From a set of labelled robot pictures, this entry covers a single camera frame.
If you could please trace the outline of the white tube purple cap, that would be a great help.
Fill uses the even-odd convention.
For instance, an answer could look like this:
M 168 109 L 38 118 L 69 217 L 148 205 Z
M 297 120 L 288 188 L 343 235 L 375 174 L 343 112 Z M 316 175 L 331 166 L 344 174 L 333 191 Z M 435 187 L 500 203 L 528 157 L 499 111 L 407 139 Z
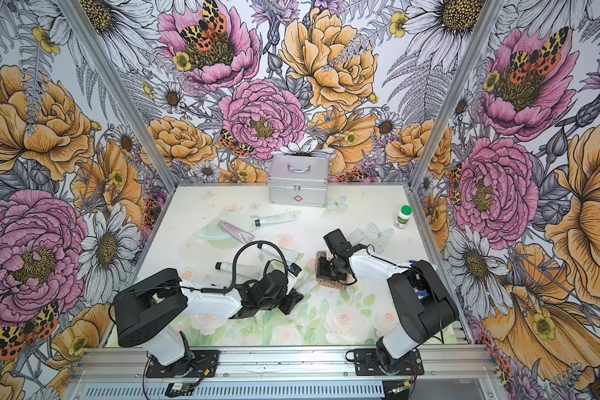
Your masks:
M 318 280 L 314 274 L 308 277 L 296 288 L 296 291 L 304 296 L 311 293 L 318 286 Z

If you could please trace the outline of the white tube black cap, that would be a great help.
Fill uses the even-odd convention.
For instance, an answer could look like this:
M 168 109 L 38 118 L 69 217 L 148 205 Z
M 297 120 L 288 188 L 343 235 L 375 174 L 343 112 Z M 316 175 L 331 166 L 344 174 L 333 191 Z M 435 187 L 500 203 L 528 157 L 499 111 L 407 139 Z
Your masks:
M 286 248 L 280 248 L 280 252 L 278 252 L 271 245 L 264 244 L 264 243 L 260 243 L 258 245 L 258 248 L 262 252 L 270 254 L 270 255 L 274 256 L 275 258 L 279 258 L 280 254 L 282 254 L 284 256 L 287 264 L 295 263 L 298 260 L 298 257 L 299 257 L 299 253 L 297 253 L 297 252 L 295 252 L 293 250 L 289 250 L 289 249 L 286 249 Z

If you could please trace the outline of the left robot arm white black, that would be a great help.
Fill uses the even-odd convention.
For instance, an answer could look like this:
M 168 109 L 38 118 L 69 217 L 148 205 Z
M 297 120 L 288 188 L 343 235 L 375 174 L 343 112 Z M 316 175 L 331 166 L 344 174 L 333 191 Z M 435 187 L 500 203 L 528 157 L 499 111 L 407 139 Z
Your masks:
M 293 288 L 302 272 L 292 263 L 284 272 L 274 269 L 260 279 L 238 283 L 226 293 L 185 281 L 176 269 L 166 268 L 115 296 L 118 345 L 144 348 L 164 367 L 186 363 L 193 356 L 186 337 L 171 325 L 176 317 L 245 319 L 274 309 L 288 315 L 303 299 Z

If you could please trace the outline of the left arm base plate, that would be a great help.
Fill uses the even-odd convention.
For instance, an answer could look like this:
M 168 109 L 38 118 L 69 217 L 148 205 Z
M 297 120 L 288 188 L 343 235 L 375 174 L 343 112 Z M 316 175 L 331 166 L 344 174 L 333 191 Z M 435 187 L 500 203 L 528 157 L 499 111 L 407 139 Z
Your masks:
M 218 368 L 220 351 L 191 350 L 175 363 L 165 367 L 151 356 L 146 378 L 213 378 Z

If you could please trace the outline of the brown striped towel cloth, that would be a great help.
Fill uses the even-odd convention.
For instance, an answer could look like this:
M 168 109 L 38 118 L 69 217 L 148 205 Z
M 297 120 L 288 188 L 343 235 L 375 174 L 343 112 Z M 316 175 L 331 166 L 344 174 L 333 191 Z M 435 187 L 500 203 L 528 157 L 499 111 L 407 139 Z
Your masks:
M 337 271 L 324 251 L 317 253 L 315 278 L 318 285 L 339 291 L 346 290 L 357 281 L 352 275 Z

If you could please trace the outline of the white tube red cap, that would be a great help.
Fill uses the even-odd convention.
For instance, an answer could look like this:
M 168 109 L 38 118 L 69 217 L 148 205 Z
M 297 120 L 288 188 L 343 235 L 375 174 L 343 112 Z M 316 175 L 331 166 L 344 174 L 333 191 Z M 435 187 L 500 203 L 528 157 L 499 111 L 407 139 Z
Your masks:
M 385 244 L 382 242 L 370 243 L 367 246 L 367 250 L 369 253 L 383 253 L 385 251 Z

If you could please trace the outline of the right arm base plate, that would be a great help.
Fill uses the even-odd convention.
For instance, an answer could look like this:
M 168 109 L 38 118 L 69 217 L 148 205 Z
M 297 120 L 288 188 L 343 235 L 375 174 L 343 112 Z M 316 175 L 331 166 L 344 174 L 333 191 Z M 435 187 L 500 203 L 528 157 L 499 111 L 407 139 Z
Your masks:
M 347 351 L 345 359 L 352 363 L 357 376 L 421 376 L 423 360 L 417 349 L 400 358 L 393 358 L 380 348 L 355 348 Z

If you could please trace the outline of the white tube dark blue cap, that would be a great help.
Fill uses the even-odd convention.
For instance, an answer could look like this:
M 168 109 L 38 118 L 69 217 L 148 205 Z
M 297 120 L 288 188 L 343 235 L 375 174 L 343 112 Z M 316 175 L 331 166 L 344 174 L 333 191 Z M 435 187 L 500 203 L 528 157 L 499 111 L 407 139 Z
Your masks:
M 351 245 L 366 244 L 368 242 L 368 235 L 365 231 L 358 228 L 347 236 L 347 240 Z

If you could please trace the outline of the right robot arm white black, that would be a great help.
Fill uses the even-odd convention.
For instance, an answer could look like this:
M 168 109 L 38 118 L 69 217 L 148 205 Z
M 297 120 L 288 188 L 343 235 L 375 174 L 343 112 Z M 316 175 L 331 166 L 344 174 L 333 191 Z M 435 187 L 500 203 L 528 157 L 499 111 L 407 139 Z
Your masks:
M 316 280 L 347 288 L 360 278 L 371 279 L 391 295 L 398 322 L 376 344 L 383 372 L 396 373 L 417 347 L 458 320 L 458 306 L 429 262 L 383 258 L 368 245 L 351 244 L 339 229 L 323 240 L 331 255 L 317 257 Z

